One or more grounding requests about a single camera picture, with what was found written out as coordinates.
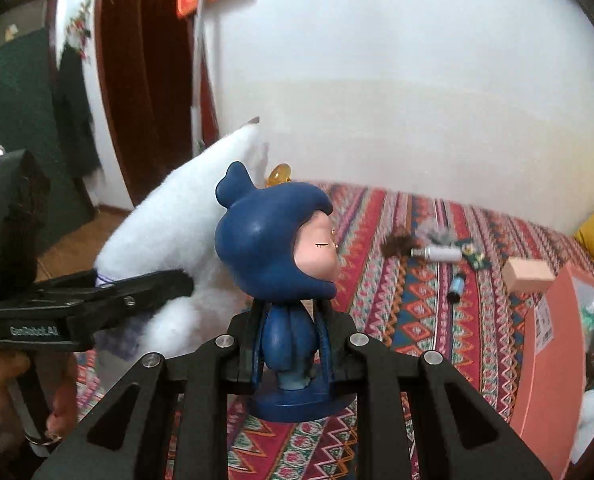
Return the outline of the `person's left hand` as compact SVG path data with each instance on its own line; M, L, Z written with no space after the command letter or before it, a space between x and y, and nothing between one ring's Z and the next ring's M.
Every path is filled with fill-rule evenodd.
M53 394L52 412L47 418L48 437L66 437L78 422L78 365L73 353L53 353L58 359L60 382ZM30 361L24 352L0 350L0 454L15 451L25 440L20 416L14 408L9 383L28 371Z

